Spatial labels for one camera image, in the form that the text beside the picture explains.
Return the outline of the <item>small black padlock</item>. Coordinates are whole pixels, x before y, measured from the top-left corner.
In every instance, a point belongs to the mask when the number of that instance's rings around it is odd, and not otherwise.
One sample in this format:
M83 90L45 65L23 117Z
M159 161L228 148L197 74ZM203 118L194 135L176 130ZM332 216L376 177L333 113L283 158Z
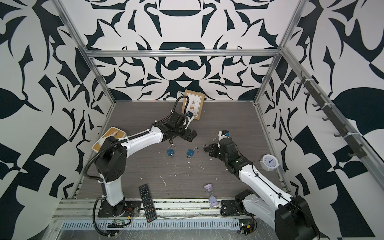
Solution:
M211 148L210 148L210 146L204 144L204 145L203 145L203 149L204 149L204 152L207 153L207 152L210 151Z

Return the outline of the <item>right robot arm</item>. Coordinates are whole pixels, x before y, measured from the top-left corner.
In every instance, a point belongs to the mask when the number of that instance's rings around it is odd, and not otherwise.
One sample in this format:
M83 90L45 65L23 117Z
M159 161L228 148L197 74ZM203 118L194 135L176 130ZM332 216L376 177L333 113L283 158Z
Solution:
M293 197L274 185L244 157L232 138L204 148L210 157L224 162L228 172L250 187L236 195L238 211L261 219L280 240L320 239L310 207L301 196Z

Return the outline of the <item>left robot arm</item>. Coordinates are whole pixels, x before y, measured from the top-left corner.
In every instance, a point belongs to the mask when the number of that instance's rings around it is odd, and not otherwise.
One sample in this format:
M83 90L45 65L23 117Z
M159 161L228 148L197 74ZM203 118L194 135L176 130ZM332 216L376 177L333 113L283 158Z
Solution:
M111 207L112 216L120 217L128 210L121 177L131 155L165 141L172 145L173 139L177 137L192 142L197 136L195 130L189 129L195 118L194 114L187 111L187 106L184 106L181 113L176 111L176 106L182 99L190 102L190 98L185 95L177 98L171 113L164 119L153 122L147 130L122 138L106 137L100 150L86 163L84 176L101 184L102 198Z

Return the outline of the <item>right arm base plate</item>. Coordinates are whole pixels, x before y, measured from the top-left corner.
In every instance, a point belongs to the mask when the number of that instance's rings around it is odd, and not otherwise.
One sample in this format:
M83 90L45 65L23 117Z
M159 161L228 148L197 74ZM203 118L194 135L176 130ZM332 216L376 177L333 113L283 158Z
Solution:
M243 204L240 200L222 200L220 214L223 217L245 215Z

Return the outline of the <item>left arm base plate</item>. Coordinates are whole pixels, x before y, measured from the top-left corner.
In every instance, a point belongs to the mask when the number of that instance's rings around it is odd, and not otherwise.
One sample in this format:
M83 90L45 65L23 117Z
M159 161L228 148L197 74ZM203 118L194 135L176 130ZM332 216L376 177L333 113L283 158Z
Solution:
M141 201L125 201L112 207L105 200L101 201L101 206L98 208L98 218L112 217L137 217L141 209Z

